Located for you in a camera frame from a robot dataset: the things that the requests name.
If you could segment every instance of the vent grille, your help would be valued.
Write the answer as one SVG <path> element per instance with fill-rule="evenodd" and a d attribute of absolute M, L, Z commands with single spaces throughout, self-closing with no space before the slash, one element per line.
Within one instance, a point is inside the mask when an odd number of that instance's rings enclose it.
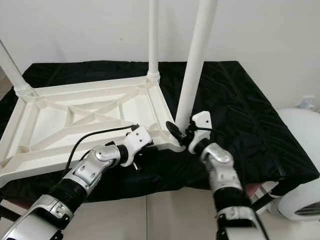
<path fill-rule="evenodd" d="M 320 215 L 320 201 L 310 204 L 296 211 L 299 216 L 317 216 Z"/>

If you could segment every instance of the white appliance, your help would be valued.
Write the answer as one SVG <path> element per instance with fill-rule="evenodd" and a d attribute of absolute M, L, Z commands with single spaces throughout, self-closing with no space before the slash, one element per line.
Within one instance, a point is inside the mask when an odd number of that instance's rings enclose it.
<path fill-rule="evenodd" d="M 281 109 L 278 114 L 320 171 L 320 114 L 299 108 Z M 260 191 L 268 191 L 271 185 L 264 184 Z M 320 220 L 320 178 L 275 199 L 268 209 L 293 221 Z"/>

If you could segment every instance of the black cloth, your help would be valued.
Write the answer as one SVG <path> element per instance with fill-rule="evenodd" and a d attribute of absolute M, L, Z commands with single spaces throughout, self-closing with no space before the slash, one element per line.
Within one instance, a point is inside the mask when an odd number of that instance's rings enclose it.
<path fill-rule="evenodd" d="M 185 62 L 161 62 L 160 88 L 175 118 Z M 33 87 L 47 87 L 144 76 L 147 62 L 90 61 L 79 63 L 36 63 L 23 74 Z M 17 97 L 13 89 L 0 102 L 0 134 L 13 111 Z M 319 172 L 282 122 L 268 99 L 236 61 L 205 62 L 193 114 L 210 111 L 211 139 L 232 153 L 243 185 L 266 181 L 302 184 Z M 208 174 L 198 158 L 184 151 L 149 152 L 137 159 L 142 171 L 133 167 L 109 169 L 88 197 L 106 201 L 138 197 L 188 186 L 208 189 Z M 59 181 L 61 172 L 18 179 L 0 189 L 10 201 L 33 203 Z"/>

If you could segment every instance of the white tile floor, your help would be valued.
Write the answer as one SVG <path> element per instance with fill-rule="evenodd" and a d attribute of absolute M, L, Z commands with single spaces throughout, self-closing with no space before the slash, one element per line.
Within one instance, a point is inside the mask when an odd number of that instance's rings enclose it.
<path fill-rule="evenodd" d="M 192 188 L 85 203 L 64 231 L 64 239 L 212 240 L 215 214 L 211 192 Z M 291 222 L 268 212 L 261 219 L 271 240 L 320 240 L 319 221 Z M 10 224 L 0 221 L 0 235 Z"/>

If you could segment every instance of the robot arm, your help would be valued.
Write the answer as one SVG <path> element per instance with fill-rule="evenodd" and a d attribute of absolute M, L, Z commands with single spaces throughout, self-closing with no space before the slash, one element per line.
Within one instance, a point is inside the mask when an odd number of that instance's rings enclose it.
<path fill-rule="evenodd" d="M 61 240 L 62 230 L 100 181 L 102 174 L 118 164 L 131 165 L 135 154 L 152 138 L 138 127 L 123 145 L 99 145 L 90 150 L 48 194 L 42 195 L 7 231 L 3 240 Z"/>
<path fill-rule="evenodd" d="M 243 191 L 232 155 L 210 142 L 210 113 L 202 111 L 192 116 L 185 133 L 171 122 L 167 122 L 166 126 L 181 144 L 188 147 L 191 154 L 200 156 L 209 173 L 217 212 L 216 239 L 268 240 L 259 217 L 250 207 L 250 199 Z"/>

